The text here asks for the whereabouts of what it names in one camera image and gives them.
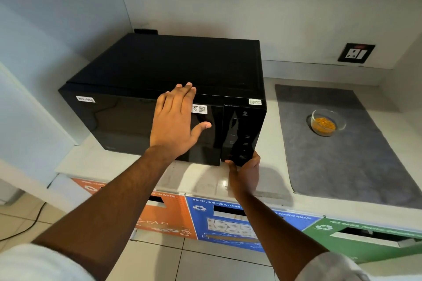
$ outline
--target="countertop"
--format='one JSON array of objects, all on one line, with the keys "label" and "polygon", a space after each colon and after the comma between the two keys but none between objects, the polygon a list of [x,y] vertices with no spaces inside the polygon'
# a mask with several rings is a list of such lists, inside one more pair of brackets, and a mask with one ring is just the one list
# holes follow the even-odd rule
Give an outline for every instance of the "countertop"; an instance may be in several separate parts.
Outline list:
[{"label": "countertop", "polygon": [[[294,193],[289,181],[275,84],[353,90],[416,184],[422,187],[422,138],[378,87],[265,78],[267,115],[256,145],[256,151],[261,155],[260,182],[256,196],[276,208],[373,225],[422,230],[422,210]],[[56,172],[109,182],[138,158],[104,150],[95,137],[90,135],[82,145],[71,150],[58,165]],[[228,167],[224,163],[216,167],[175,161],[166,170],[156,189],[233,202],[235,200],[227,189],[227,183]]]}]

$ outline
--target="white shirt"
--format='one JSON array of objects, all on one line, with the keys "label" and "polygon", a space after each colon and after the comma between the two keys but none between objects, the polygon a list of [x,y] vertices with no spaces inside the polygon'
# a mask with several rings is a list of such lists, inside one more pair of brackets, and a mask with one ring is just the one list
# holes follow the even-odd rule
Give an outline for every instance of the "white shirt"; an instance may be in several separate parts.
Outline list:
[{"label": "white shirt", "polygon": [[[0,281],[95,281],[79,264],[34,244],[21,244],[0,254]],[[326,252],[314,258],[296,281],[368,281],[348,257]]]}]

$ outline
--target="orange food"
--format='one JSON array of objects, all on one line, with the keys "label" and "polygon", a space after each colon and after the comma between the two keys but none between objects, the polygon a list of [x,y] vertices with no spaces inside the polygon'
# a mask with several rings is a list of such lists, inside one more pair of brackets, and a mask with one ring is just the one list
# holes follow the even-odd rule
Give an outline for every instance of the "orange food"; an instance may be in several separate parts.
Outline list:
[{"label": "orange food", "polygon": [[315,119],[315,122],[312,124],[312,128],[317,132],[330,134],[335,130],[336,126],[330,119],[320,117]]}]

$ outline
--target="recycling symbol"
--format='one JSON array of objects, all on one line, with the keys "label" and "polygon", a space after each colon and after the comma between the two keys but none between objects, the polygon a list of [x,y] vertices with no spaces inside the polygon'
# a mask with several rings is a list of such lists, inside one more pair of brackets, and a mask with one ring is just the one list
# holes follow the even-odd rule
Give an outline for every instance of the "recycling symbol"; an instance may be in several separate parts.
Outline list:
[{"label": "recycling symbol", "polygon": [[207,211],[207,209],[201,205],[194,205],[193,209],[198,210],[198,211]]},{"label": "recycling symbol", "polygon": [[315,228],[318,230],[332,230],[333,227],[330,225],[317,225]]},{"label": "recycling symbol", "polygon": [[91,186],[85,186],[85,189],[87,189],[87,190],[89,190],[89,191],[95,191],[95,192],[97,192],[97,191],[98,191],[98,189],[96,189],[96,188],[94,188],[94,187],[91,187]]}]

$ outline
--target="non-veg label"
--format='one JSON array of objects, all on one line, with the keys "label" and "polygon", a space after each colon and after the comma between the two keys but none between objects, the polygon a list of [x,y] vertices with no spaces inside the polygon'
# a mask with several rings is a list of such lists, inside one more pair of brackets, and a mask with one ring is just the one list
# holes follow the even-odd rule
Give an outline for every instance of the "non-veg label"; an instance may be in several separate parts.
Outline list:
[{"label": "non-veg label", "polygon": [[208,107],[205,105],[192,105],[192,113],[208,114]]},{"label": "non-veg label", "polygon": [[77,95],[76,98],[79,101],[85,101],[85,102],[93,102],[93,103],[95,103],[95,100],[94,100],[93,97],[82,97],[82,96]]},{"label": "non-veg label", "polygon": [[249,104],[254,106],[262,106],[261,99],[249,99]]}]

